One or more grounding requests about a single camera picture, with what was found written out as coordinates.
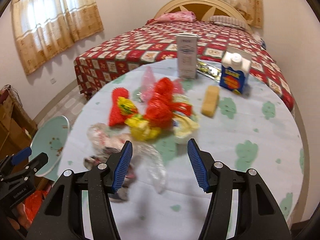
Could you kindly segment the brown wooden cabinet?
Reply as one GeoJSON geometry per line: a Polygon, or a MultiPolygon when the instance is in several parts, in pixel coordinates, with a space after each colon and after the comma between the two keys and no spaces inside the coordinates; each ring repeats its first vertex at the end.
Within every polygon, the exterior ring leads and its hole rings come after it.
{"type": "Polygon", "coordinates": [[[10,85],[1,89],[1,159],[31,145],[37,124],[23,109],[10,85]]]}

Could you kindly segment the cream wooden headboard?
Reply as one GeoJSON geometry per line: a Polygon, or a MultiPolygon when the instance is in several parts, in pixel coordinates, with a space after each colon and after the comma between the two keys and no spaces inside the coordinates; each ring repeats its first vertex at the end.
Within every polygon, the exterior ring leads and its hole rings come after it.
{"type": "Polygon", "coordinates": [[[252,34],[251,27],[246,20],[234,7],[222,0],[172,0],[164,5],[154,16],[159,16],[179,11],[192,11],[198,21],[209,22],[211,16],[229,16],[241,20],[245,23],[246,30],[252,34]]]}

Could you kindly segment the pink pillow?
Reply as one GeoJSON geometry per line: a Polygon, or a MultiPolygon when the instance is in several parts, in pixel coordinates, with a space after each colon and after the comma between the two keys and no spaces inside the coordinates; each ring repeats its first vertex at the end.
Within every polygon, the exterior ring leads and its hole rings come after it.
{"type": "Polygon", "coordinates": [[[179,11],[163,14],[155,18],[156,22],[195,22],[196,16],[191,11],[179,11]]]}

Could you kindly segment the light blue round bin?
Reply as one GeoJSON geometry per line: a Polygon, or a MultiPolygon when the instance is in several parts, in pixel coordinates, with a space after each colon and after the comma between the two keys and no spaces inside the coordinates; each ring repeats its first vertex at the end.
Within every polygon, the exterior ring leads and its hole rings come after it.
{"type": "Polygon", "coordinates": [[[69,132],[69,120],[63,115],[51,118],[38,129],[31,142],[32,153],[28,160],[31,161],[44,152],[48,156],[48,163],[36,173],[36,176],[57,181],[57,169],[69,132]]]}

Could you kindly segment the pink plastic bag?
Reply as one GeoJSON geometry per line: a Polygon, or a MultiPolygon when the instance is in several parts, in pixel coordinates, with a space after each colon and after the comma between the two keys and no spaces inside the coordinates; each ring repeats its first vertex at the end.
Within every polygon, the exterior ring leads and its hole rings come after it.
{"type": "MultiPolygon", "coordinates": [[[[184,94],[184,88],[182,86],[182,79],[178,78],[173,82],[173,93],[174,94],[184,94]]],[[[154,92],[154,87],[156,85],[156,78],[150,66],[146,67],[143,74],[140,92],[138,93],[141,102],[148,102],[154,92]]]]}

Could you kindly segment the left beige curtain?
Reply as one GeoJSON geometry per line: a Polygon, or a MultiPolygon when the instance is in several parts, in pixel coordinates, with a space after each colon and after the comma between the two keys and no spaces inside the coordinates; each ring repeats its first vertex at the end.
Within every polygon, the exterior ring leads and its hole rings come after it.
{"type": "Polygon", "coordinates": [[[12,0],[11,18],[26,75],[104,29],[95,0],[12,0]]]}

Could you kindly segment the red mesh scrubber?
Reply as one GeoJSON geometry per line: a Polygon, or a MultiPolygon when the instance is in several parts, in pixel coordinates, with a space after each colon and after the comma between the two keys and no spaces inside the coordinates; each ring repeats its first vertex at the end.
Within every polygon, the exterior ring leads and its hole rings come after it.
{"type": "Polygon", "coordinates": [[[125,116],[121,114],[117,101],[119,97],[129,98],[129,91],[123,87],[115,88],[112,91],[112,107],[109,114],[108,125],[110,127],[124,124],[125,116]]]}

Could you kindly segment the pale yellow wrapper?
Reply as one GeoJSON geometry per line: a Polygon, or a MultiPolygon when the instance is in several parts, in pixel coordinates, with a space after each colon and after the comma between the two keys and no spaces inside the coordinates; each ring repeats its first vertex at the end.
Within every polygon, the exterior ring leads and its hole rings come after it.
{"type": "Polygon", "coordinates": [[[186,144],[189,139],[196,135],[196,132],[200,127],[200,118],[197,113],[194,112],[193,106],[186,95],[174,94],[173,102],[184,103],[191,107],[190,115],[187,115],[181,111],[174,111],[173,117],[173,132],[175,142],[177,144],[186,144]]]}

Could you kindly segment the shiny yellow foil packet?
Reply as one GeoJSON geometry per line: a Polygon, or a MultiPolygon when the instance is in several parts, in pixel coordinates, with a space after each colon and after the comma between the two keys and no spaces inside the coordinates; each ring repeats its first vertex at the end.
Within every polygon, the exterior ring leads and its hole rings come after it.
{"type": "Polygon", "coordinates": [[[220,82],[221,69],[216,65],[208,64],[201,60],[198,60],[197,72],[212,80],[215,80],[216,82],[220,82]]]}

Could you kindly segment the yellow sponge bar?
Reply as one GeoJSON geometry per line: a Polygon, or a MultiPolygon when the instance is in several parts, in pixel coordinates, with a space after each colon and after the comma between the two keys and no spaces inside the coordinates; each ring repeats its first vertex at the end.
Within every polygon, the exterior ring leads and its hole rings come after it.
{"type": "Polygon", "coordinates": [[[217,86],[208,86],[204,95],[201,113],[212,118],[219,103],[220,89],[217,86]]]}

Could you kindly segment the tall white carton box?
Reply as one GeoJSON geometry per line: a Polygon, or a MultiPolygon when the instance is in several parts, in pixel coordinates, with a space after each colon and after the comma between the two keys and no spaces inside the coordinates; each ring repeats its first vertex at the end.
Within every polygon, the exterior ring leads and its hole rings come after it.
{"type": "Polygon", "coordinates": [[[179,77],[187,79],[196,78],[197,39],[197,35],[188,33],[181,33],[176,37],[179,77]]]}

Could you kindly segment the clear plastic wrapper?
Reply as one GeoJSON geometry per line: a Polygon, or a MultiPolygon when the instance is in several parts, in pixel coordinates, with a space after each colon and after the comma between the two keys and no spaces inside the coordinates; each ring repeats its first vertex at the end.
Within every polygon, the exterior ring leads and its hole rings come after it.
{"type": "Polygon", "coordinates": [[[154,189],[158,194],[163,193],[167,182],[167,172],[161,158],[161,154],[154,146],[147,142],[137,141],[129,133],[116,133],[102,123],[89,127],[87,137],[92,145],[94,154],[84,158],[84,167],[92,170],[94,167],[103,164],[121,152],[128,142],[129,153],[122,157],[127,160],[127,172],[123,184],[119,185],[115,193],[109,194],[111,202],[122,203],[128,201],[130,185],[136,181],[136,165],[144,161],[151,178],[154,189]]]}

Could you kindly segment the blue milk carton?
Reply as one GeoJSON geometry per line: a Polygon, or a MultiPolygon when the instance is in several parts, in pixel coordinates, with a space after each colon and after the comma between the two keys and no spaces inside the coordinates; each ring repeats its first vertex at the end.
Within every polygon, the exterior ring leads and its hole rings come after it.
{"type": "Polygon", "coordinates": [[[252,55],[227,47],[221,59],[220,86],[231,92],[243,94],[252,65],[252,55]]]}

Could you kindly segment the yellow snack wrapper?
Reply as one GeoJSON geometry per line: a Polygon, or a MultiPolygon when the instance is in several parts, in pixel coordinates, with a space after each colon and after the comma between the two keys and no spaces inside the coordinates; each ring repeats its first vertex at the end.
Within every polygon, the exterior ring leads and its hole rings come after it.
{"type": "Polygon", "coordinates": [[[137,107],[130,99],[120,96],[117,99],[117,106],[121,115],[124,116],[124,123],[129,126],[131,135],[136,140],[154,140],[160,135],[161,129],[151,127],[150,122],[139,114],[137,107]]]}

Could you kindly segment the bed with red checkered cover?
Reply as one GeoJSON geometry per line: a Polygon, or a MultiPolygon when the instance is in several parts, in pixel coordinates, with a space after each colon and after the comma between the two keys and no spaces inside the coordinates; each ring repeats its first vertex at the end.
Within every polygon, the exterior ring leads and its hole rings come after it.
{"type": "Polygon", "coordinates": [[[201,60],[220,62],[227,47],[250,53],[250,74],[268,85],[293,110],[295,100],[285,77],[253,35],[204,21],[150,23],[87,50],[74,60],[80,93],[90,97],[143,64],[176,58],[176,36],[183,33],[198,36],[197,56],[201,60]]]}

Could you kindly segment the striped grey pillow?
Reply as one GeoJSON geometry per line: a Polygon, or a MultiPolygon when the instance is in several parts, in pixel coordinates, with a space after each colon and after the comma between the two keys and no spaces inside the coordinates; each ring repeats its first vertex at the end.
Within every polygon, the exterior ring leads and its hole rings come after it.
{"type": "Polygon", "coordinates": [[[229,16],[215,15],[211,16],[209,21],[219,26],[241,29],[246,31],[250,30],[250,27],[248,27],[244,21],[229,16]]]}

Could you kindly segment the red bag on floor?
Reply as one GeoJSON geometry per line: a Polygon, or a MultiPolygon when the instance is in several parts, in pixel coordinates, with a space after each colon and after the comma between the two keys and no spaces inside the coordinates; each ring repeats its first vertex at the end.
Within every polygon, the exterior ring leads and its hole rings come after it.
{"type": "Polygon", "coordinates": [[[18,221],[23,227],[30,228],[47,195],[47,191],[36,190],[24,202],[17,205],[18,221]]]}

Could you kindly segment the red plastic bag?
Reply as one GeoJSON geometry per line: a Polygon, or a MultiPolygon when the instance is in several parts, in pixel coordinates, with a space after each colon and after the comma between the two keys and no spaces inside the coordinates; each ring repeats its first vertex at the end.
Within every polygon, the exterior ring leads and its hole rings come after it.
{"type": "Polygon", "coordinates": [[[156,83],[153,96],[148,101],[144,114],[144,119],[149,122],[151,127],[169,128],[172,125],[174,112],[191,116],[192,105],[173,102],[173,92],[174,83],[168,77],[164,77],[156,83]]]}

